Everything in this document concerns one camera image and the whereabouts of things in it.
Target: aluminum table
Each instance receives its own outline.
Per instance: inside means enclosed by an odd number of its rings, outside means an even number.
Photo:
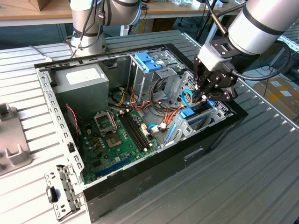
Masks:
[[[200,46],[179,31],[107,38],[111,51],[172,43],[190,60]],[[54,60],[65,44],[38,46]],[[56,223],[44,173],[65,160],[33,64],[31,48],[0,51],[0,103],[18,109],[33,161],[0,177],[0,221]],[[207,156],[100,219],[98,224],[293,223],[299,216],[299,128],[238,82],[236,102],[249,114]],[[62,223],[89,223],[78,211]]]

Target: cardboard box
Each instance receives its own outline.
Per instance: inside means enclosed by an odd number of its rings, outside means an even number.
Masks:
[[[0,0],[0,4],[41,11],[50,0]]]
[[[265,92],[267,81],[258,82],[253,86],[259,94]],[[299,91],[287,80],[271,78],[269,80],[265,99],[279,109],[285,116],[299,124]]]

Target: perforated metal bracket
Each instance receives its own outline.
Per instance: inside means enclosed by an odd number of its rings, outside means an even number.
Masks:
[[[45,178],[48,200],[53,203],[58,221],[77,212],[85,204],[80,184],[71,165],[55,166],[45,173]]]
[[[0,176],[31,163],[16,108],[0,104]]]

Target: blue plastic clip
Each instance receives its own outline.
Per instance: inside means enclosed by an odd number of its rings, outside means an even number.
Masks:
[[[135,54],[135,58],[146,71],[156,71],[162,68],[162,66],[157,64],[154,58],[150,57],[146,52]]]

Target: red wire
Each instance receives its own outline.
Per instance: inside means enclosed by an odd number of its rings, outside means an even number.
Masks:
[[[76,113],[68,105],[65,105],[65,107],[68,108],[72,112],[72,114],[74,116],[75,124],[76,124],[76,132],[77,132],[77,141],[79,141],[79,126],[78,126],[78,121],[77,121]]]

